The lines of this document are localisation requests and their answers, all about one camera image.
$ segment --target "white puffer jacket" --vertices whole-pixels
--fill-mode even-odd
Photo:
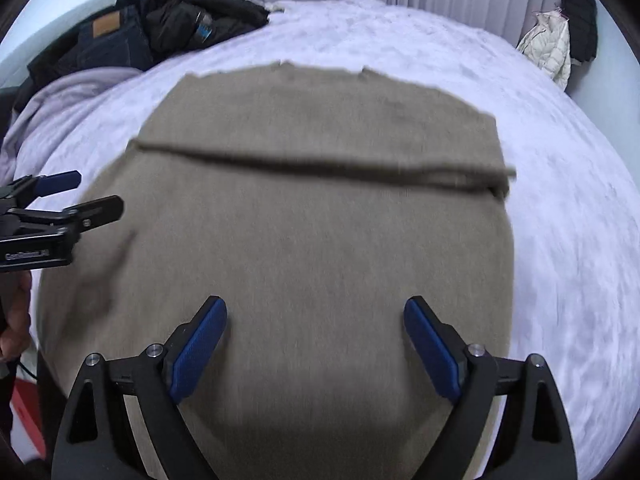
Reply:
[[[518,50],[564,90],[571,73],[569,20],[558,10],[540,12],[538,24],[518,44]]]

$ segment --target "metal screw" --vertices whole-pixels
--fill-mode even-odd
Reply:
[[[149,357],[158,357],[163,350],[164,350],[164,347],[161,344],[153,343],[152,345],[149,345],[148,347],[146,347],[146,354]]]
[[[84,362],[87,366],[95,366],[100,362],[100,354],[89,354]]]
[[[540,354],[531,354],[529,356],[529,361],[531,361],[531,364],[536,368],[542,368],[545,365],[545,358]]]
[[[466,349],[473,357],[482,357],[485,352],[484,345],[478,343],[471,343]]]

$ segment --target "brown sweater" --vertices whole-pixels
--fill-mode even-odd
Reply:
[[[186,76],[87,193],[119,194],[122,220],[44,272],[44,356],[68,392],[90,352],[138,354],[221,296],[228,329],[180,410],[222,480],[408,479],[450,405],[404,302],[506,352],[512,174],[494,118],[436,89],[289,64]]]

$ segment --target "human hand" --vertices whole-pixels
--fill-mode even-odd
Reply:
[[[4,307],[7,327],[0,334],[0,362],[11,361],[20,357],[31,344],[29,327],[31,316],[31,271],[18,273],[18,288],[14,293],[12,304]]]

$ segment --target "bed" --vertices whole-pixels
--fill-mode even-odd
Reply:
[[[505,159],[518,172],[506,202],[515,242],[509,357],[546,357],[579,477],[594,477],[640,406],[640,194],[619,156],[551,80],[484,30],[377,0],[280,5],[285,12],[273,13],[264,29],[146,73],[102,68],[55,81],[7,133],[0,180],[78,170],[77,190],[32,207],[78,202],[186,73],[288,60],[367,66],[451,92],[496,117]],[[37,301],[31,309],[37,339]]]

